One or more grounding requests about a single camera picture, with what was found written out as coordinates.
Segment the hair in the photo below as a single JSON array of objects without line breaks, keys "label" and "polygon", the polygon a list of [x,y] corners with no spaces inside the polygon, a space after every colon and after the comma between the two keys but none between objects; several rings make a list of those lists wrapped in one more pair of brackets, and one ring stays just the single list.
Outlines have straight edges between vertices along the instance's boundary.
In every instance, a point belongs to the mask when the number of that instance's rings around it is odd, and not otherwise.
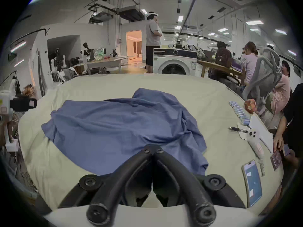
[{"label": "hair", "polygon": [[156,15],[151,14],[147,17],[147,20],[152,20]]},{"label": "hair", "polygon": [[289,74],[288,74],[288,77],[290,77],[290,67],[289,67],[287,61],[282,61],[281,64],[284,65],[284,66],[286,67],[286,71],[289,73]]},{"label": "hair", "polygon": [[219,41],[217,43],[217,47],[218,47],[218,49],[220,49],[220,48],[225,48],[226,49],[226,44],[223,41]]},{"label": "hair", "polygon": [[274,51],[274,48],[271,45],[268,45],[267,47],[271,48]]},{"label": "hair", "polygon": [[249,41],[245,46],[244,49],[250,50],[252,53],[254,53],[256,56],[258,55],[257,47],[254,42]]}]

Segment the gray mesh chair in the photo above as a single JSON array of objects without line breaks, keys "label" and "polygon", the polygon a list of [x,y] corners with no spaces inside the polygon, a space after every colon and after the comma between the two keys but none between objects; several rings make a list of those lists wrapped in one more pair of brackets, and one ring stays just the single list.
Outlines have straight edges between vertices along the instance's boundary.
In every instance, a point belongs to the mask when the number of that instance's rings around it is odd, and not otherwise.
[{"label": "gray mesh chair", "polygon": [[265,100],[272,89],[277,85],[282,77],[280,57],[269,47],[259,50],[256,69],[249,85],[244,89],[242,98],[256,100],[258,108],[265,104]]}]

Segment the mattress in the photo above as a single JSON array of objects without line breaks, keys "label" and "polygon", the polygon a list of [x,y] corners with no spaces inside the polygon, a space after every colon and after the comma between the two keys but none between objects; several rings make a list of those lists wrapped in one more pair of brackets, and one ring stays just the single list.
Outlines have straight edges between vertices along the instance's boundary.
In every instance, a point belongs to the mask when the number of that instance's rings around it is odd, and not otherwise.
[{"label": "mattress", "polygon": [[[225,85],[208,78],[171,74],[107,74],[74,78],[38,101],[35,109],[26,112],[19,122],[19,138],[27,170],[39,193],[54,210],[79,179],[90,172],[78,167],[49,141],[41,125],[51,119],[50,113],[65,100],[98,101],[132,97],[138,88],[170,93],[197,120],[207,150],[203,154],[209,162],[206,175],[219,174],[247,205],[242,165],[258,158],[250,145],[229,126],[237,126],[238,117],[228,101],[244,105],[244,101]],[[274,171],[267,147],[261,143],[265,157],[265,176],[261,177],[262,197],[249,211],[259,214],[274,196],[283,177],[280,165]]]}]

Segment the washing machine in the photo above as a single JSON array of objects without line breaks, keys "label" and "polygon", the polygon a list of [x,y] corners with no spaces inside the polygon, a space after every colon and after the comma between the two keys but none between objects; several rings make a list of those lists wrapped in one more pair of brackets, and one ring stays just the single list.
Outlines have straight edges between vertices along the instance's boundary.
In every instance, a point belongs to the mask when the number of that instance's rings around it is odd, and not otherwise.
[{"label": "washing machine", "polygon": [[196,51],[154,48],[154,73],[201,77],[202,68]]}]

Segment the pink shirt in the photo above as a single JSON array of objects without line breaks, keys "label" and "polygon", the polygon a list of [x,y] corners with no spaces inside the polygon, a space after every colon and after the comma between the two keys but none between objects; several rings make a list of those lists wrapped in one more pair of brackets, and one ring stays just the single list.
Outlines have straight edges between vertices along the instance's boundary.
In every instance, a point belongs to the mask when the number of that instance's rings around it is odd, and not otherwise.
[{"label": "pink shirt", "polygon": [[275,114],[283,110],[290,97],[290,81],[288,76],[282,74],[281,80],[275,87],[275,93],[271,102],[271,108]]},{"label": "pink shirt", "polygon": [[251,53],[249,55],[243,54],[241,56],[241,65],[246,70],[246,76],[245,76],[246,82],[250,82],[250,80],[252,79],[252,75],[255,72],[257,59],[258,57],[254,53]]}]

